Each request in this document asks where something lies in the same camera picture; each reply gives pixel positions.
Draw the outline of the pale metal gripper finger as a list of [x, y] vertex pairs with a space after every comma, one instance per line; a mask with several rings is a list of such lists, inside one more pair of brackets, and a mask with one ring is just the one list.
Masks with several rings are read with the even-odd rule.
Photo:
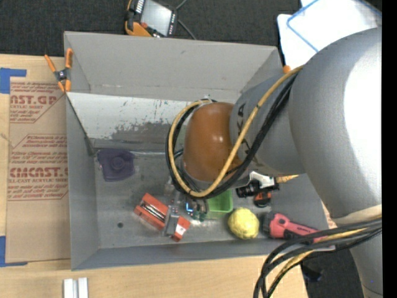
[[176, 232], [177, 229], [177, 224], [179, 220], [179, 215], [177, 214], [171, 214], [167, 219], [166, 219], [166, 224], [165, 224], [165, 229], [164, 229], [164, 234], [166, 236], [173, 236]]

